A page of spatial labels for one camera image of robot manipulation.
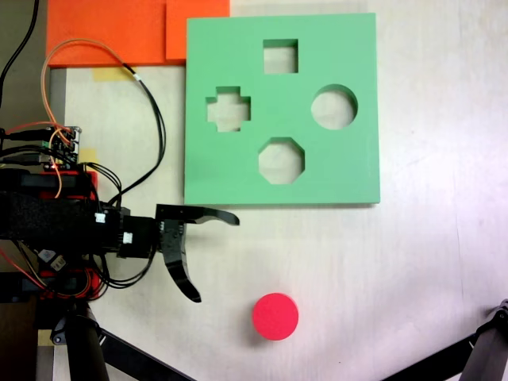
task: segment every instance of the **orange block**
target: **orange block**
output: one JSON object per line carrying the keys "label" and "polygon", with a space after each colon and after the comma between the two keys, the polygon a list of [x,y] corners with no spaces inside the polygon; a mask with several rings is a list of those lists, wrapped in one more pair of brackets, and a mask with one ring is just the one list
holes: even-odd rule
{"label": "orange block", "polygon": [[229,0],[167,0],[166,61],[184,65],[187,18],[229,17]]}
{"label": "orange block", "polygon": [[[165,64],[166,0],[48,0],[46,54],[69,38],[99,40],[133,66]],[[118,65],[107,52],[87,44],[62,48],[49,64]]]}

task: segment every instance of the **black cable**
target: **black cable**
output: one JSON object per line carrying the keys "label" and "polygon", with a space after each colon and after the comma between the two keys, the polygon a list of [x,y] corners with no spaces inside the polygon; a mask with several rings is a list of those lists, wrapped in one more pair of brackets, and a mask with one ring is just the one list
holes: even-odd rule
{"label": "black cable", "polygon": [[[80,163],[80,165],[83,165],[84,167],[89,167],[89,168],[95,170],[96,172],[100,173],[104,177],[106,177],[117,188],[118,193],[121,194],[121,180],[109,168],[104,167],[101,164],[91,163],[91,162]],[[117,199],[117,208],[118,209],[121,208],[121,195]]]}
{"label": "black cable", "polygon": [[104,255],[104,254],[99,255],[99,258],[101,259],[101,263],[102,263],[102,270],[97,265],[97,263],[95,262],[95,260],[93,259],[92,256],[90,256],[90,262],[91,262],[91,265],[95,267],[96,272],[98,273],[98,276],[101,278],[101,280],[105,284],[107,284],[107,286],[114,288],[114,289],[118,289],[118,290],[124,290],[125,288],[134,286],[136,283],[138,283],[140,280],[142,280],[144,278],[144,276],[148,273],[148,270],[152,266],[155,254],[156,254],[156,250],[154,249],[150,253],[150,257],[148,258],[148,263],[143,268],[143,270],[141,270],[135,276],[128,278],[128,279],[123,279],[123,280],[112,279],[110,277],[110,271],[108,269],[106,255]]}
{"label": "black cable", "polygon": [[33,3],[32,21],[30,22],[29,30],[26,33],[25,38],[23,39],[21,44],[17,47],[14,54],[10,57],[9,61],[7,61],[6,66],[3,68],[2,74],[0,75],[0,109],[2,108],[3,83],[6,79],[7,72],[9,71],[10,67],[12,66],[16,58],[20,55],[23,48],[25,48],[26,43],[29,42],[29,39],[32,36],[33,29],[35,28],[35,24],[37,22],[38,13],[39,13],[39,0],[35,0],[35,2]]}
{"label": "black cable", "polygon": [[[14,246],[16,246],[17,250],[25,258],[26,262],[29,264],[30,269],[35,271],[35,266],[33,265],[33,262],[30,260],[29,255],[27,254],[27,252],[25,251],[25,249],[23,248],[21,243],[19,241],[12,241],[12,243],[14,244]],[[87,273],[86,273],[85,269],[83,269],[83,274],[85,275],[85,279],[87,279]],[[63,277],[63,274],[60,274],[60,273],[57,273],[56,277],[57,277],[56,281],[55,281],[56,284],[58,284],[59,278],[60,279],[64,279],[65,278],[65,277]],[[41,284],[41,286],[43,287],[43,289],[45,291],[52,293],[55,298],[59,297],[58,294],[63,294],[63,295],[66,295],[68,297],[73,297],[74,296],[74,295],[67,294],[66,291],[62,291],[62,290],[59,291],[57,289],[57,287],[54,287],[53,285],[49,285],[49,284],[44,285],[44,284]]]}
{"label": "black cable", "polygon": [[[124,63],[124,67],[130,71],[133,75],[136,74],[136,72],[127,64]],[[157,156],[157,161],[155,166],[150,169],[146,174],[141,176],[137,181],[126,187],[122,192],[118,192],[116,196],[114,196],[112,199],[109,200],[108,204],[113,205],[119,197],[121,197],[123,194],[127,193],[128,191],[132,190],[133,188],[140,185],[142,182],[144,182],[152,173],[160,166],[160,163],[162,162],[162,159],[164,158],[164,153],[166,152],[166,125],[164,123],[164,118],[162,116],[162,113],[160,112],[160,108],[157,105],[156,100],[153,98],[152,92],[147,88],[147,86],[144,84],[144,82],[140,79],[137,79],[139,84],[141,85],[141,88],[146,93],[148,100],[150,101],[150,105],[152,106],[153,113],[156,116],[156,123],[157,123],[157,132],[159,135],[159,155]]]}
{"label": "black cable", "polygon": [[49,149],[46,147],[41,147],[38,145],[23,145],[21,147],[7,148],[7,149],[4,149],[3,151],[0,152],[0,157],[10,156],[10,155],[14,155],[14,154],[17,154],[20,152],[39,152],[39,153],[42,153],[42,154],[45,154],[48,156],[53,156],[56,159],[62,160],[64,163],[70,164],[71,169],[77,171],[81,176],[87,177],[87,180],[90,182],[90,190],[91,190],[92,194],[95,196],[95,200],[97,202],[97,210],[99,213],[102,213],[102,205],[101,205],[101,201],[98,197],[97,189],[95,188],[95,185],[91,180],[91,177],[88,176],[87,173],[79,165],[77,165],[72,160],[67,158],[65,155],[63,155],[57,151],[53,151],[52,149]]}

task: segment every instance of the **cable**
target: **cable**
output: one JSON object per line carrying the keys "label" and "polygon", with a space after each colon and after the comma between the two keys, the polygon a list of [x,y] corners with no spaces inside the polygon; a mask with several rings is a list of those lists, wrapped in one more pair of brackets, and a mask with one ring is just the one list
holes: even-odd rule
{"label": "cable", "polygon": [[[60,131],[60,129],[58,127],[56,127],[55,132],[49,138],[49,149],[52,149],[53,139],[59,131]],[[55,198],[58,198],[60,196],[60,193],[62,193],[62,176],[60,175],[60,171],[58,170],[58,165],[56,165],[55,158],[53,156],[50,156],[49,159],[51,160],[53,169],[55,170],[56,176],[58,177],[58,192],[56,192],[56,195],[55,195]]]}
{"label": "cable", "polygon": [[37,14],[39,13],[39,0],[35,0],[33,3],[33,14],[32,14],[32,20],[30,22],[29,30],[25,35],[25,38],[20,43],[19,47],[16,49],[14,54],[10,57],[9,61],[7,61],[7,64],[2,70],[2,74],[0,75],[0,109],[2,108],[2,96],[3,96],[3,83],[6,79],[7,72],[9,71],[10,67],[16,60],[16,58],[20,55],[23,48],[25,48],[26,43],[29,42],[30,37],[32,36],[33,29],[35,28],[35,24],[37,22]]}
{"label": "cable", "polygon": [[28,256],[28,254],[26,253],[26,251],[23,249],[23,247],[21,246],[21,243],[20,242],[17,242],[17,241],[12,241],[13,244],[16,246],[17,250],[21,253],[21,255],[23,256],[27,266],[29,267],[30,271],[32,272],[32,275],[37,278],[37,280],[39,281],[39,283],[44,286],[44,289],[47,291],[47,292],[51,292],[53,294],[55,294],[56,297],[58,298],[71,298],[71,297],[80,297],[80,296],[84,296],[87,294],[88,291],[90,291],[90,288],[91,288],[91,277],[90,277],[90,273],[88,272],[87,269],[85,269],[85,273],[86,273],[86,276],[87,276],[87,283],[85,284],[85,287],[75,293],[75,294],[65,294],[63,292],[59,292],[55,289],[53,289],[52,287],[50,287],[38,274],[37,274],[37,271],[35,270],[35,267],[33,266],[32,262],[30,261],[30,258]]}
{"label": "cable", "polygon": [[95,260],[93,259],[93,256],[90,256],[90,263],[93,267],[95,267],[96,272],[98,273],[99,277],[102,279],[102,281],[107,284],[109,287],[118,289],[118,290],[124,290],[125,288],[129,288],[134,286],[136,283],[138,283],[140,280],[144,278],[144,276],[148,273],[148,270],[152,266],[153,259],[156,254],[156,249],[153,249],[150,253],[150,257],[148,258],[148,263],[146,266],[141,270],[138,274],[135,276],[132,276],[128,279],[118,280],[118,279],[112,279],[110,277],[110,271],[107,266],[106,256],[104,254],[99,255],[99,258],[101,259],[103,271],[99,268]]}
{"label": "cable", "polygon": [[92,40],[89,38],[72,38],[70,40],[65,40],[63,42],[60,42],[57,46],[55,46],[48,56],[46,57],[46,60],[44,61],[44,64],[42,66],[42,72],[40,73],[40,90],[42,92],[42,102],[44,103],[44,108],[46,109],[46,113],[49,116],[49,119],[56,122],[55,115],[53,114],[51,107],[49,106],[48,96],[46,94],[46,71],[48,70],[49,61],[51,58],[55,55],[56,52],[58,52],[61,48],[69,45],[69,44],[75,44],[75,43],[84,43],[84,44],[90,44],[99,46],[100,48],[103,48],[106,50],[109,54],[111,54],[114,58],[118,60],[121,64],[124,63],[123,59],[109,46],[106,44],[103,44],[100,41]]}
{"label": "cable", "polygon": [[[27,127],[33,127],[34,125],[50,125],[51,127],[54,127],[55,129],[63,129],[67,131],[68,133],[71,131],[68,127],[65,127],[64,125],[59,125],[58,123],[55,123],[54,121],[35,121],[32,123],[25,123],[24,125],[17,125],[16,127],[13,127],[12,129],[8,129],[6,132],[8,134],[13,133],[14,131],[18,131],[19,129],[26,129]],[[70,144],[71,142],[62,134],[60,134],[60,139],[62,139],[65,144]]]}
{"label": "cable", "polygon": [[156,122],[157,122],[157,132],[159,134],[159,155],[157,157],[156,165],[150,169],[145,175],[141,176],[137,181],[135,181],[133,184],[128,186],[122,191],[119,191],[116,196],[114,196],[112,199],[109,200],[108,204],[113,205],[115,202],[117,204],[119,203],[120,197],[127,193],[128,191],[132,190],[134,187],[137,187],[142,182],[144,182],[150,175],[160,166],[160,163],[162,162],[162,159],[164,158],[164,153],[166,152],[166,125],[164,124],[164,119],[162,117],[162,113],[160,112],[159,106],[157,105],[156,100],[153,98],[152,93],[147,88],[147,86],[144,84],[144,82],[141,80],[140,76],[132,69],[112,48],[107,46],[106,44],[103,44],[100,41],[97,40],[91,40],[88,38],[74,38],[70,40],[63,41],[59,43],[57,46],[53,48],[53,50],[50,51],[48,56],[46,57],[46,60],[44,61],[42,72],[40,73],[40,90],[42,93],[42,101],[44,103],[44,108],[46,109],[46,113],[49,116],[49,119],[51,121],[56,122],[55,114],[52,112],[51,107],[49,105],[48,101],[48,95],[46,93],[46,72],[48,70],[49,61],[51,58],[61,49],[65,46],[72,45],[72,44],[90,44],[94,46],[98,46],[100,48],[105,49],[109,54],[111,54],[123,67],[125,67],[133,76],[133,78],[140,84],[143,91],[146,93],[148,100],[150,101],[150,104],[152,106],[153,112],[156,116]]}
{"label": "cable", "polygon": [[26,272],[25,270],[23,270],[21,267],[19,267],[12,259],[9,258],[9,256],[7,256],[7,254],[0,249],[0,255],[4,257],[4,259],[9,262],[9,264],[11,264],[12,266],[14,266],[19,272],[22,272],[23,274],[26,275],[26,277],[28,279],[30,279],[32,281],[33,284],[35,284],[36,286],[38,286],[39,288],[41,289],[44,289],[44,286],[42,284],[40,284],[37,280],[35,280],[28,272]]}
{"label": "cable", "polygon": [[42,154],[45,154],[48,156],[52,156],[56,159],[62,160],[63,162],[65,162],[67,164],[70,164],[72,169],[77,171],[80,175],[87,177],[87,180],[90,182],[90,190],[91,190],[92,194],[94,195],[95,200],[97,202],[97,210],[99,213],[102,213],[102,205],[101,205],[101,202],[98,197],[97,189],[95,188],[95,185],[92,182],[90,176],[88,176],[86,174],[86,172],[82,169],[82,167],[80,167],[76,163],[72,162],[71,160],[69,160],[69,158],[67,158],[66,156],[62,155],[61,153],[59,153],[57,151],[53,151],[49,148],[40,147],[40,146],[36,146],[36,145],[23,145],[20,147],[7,148],[7,149],[4,149],[2,152],[0,152],[0,157],[10,156],[10,155],[14,155],[14,154],[17,154],[20,152],[39,152],[39,153],[42,153]]}
{"label": "cable", "polygon": [[118,198],[120,198],[123,194],[132,190],[134,187],[137,187],[142,182],[144,182],[148,177],[150,177],[150,175],[160,166],[160,163],[164,158],[164,153],[166,152],[166,125],[164,123],[164,119],[162,117],[162,113],[160,112],[159,106],[157,105],[157,102],[153,98],[152,93],[144,84],[140,76],[127,63],[124,63],[124,67],[127,68],[127,70],[129,70],[131,74],[133,74],[134,78],[140,83],[141,87],[143,88],[143,91],[146,93],[148,100],[150,101],[150,104],[152,105],[153,112],[156,115],[157,132],[159,134],[159,155],[157,157],[156,165],[152,169],[150,169],[145,175],[141,176],[133,184],[126,187],[122,192],[119,192],[115,197],[110,199],[108,201],[108,204],[110,205],[112,205],[115,201],[117,201]]}
{"label": "cable", "polygon": [[[93,169],[94,171],[100,173],[101,175],[105,176],[118,190],[118,193],[121,193],[121,180],[120,178],[109,168],[104,167],[101,164],[97,163],[80,163],[80,165],[83,165],[84,167],[89,167]],[[121,208],[121,196],[117,199],[117,208]]]}

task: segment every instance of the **white table surface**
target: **white table surface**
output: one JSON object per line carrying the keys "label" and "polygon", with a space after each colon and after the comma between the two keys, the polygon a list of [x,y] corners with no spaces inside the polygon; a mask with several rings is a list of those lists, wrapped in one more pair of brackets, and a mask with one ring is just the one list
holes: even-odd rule
{"label": "white table surface", "polygon": [[[241,227],[188,229],[203,303],[158,255],[138,285],[92,303],[101,326],[199,381],[375,381],[474,332],[508,297],[508,2],[232,0],[233,16],[343,12],[377,13],[381,203],[229,207]],[[156,203],[183,201],[185,71],[139,72],[167,122],[167,154],[124,205],[153,217]],[[131,82],[68,70],[65,123],[125,184],[156,159],[152,111]],[[115,277],[143,264],[110,261]],[[267,342],[249,316],[276,291],[300,322]],[[66,363],[58,348],[56,380]]]}

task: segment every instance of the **metal leg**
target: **metal leg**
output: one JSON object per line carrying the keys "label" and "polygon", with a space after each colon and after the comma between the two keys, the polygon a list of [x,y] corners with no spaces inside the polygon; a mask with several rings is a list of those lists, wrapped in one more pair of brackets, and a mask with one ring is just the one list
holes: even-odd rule
{"label": "metal leg", "polygon": [[463,371],[475,341],[475,334],[466,337],[384,381],[446,381],[451,379]]}
{"label": "metal leg", "polygon": [[110,381],[96,325],[81,316],[70,316],[65,329],[72,381]]}
{"label": "metal leg", "polygon": [[140,381],[195,381],[105,330],[101,338],[104,360]]}
{"label": "metal leg", "polygon": [[501,381],[507,360],[506,335],[493,326],[478,337],[460,381]]}

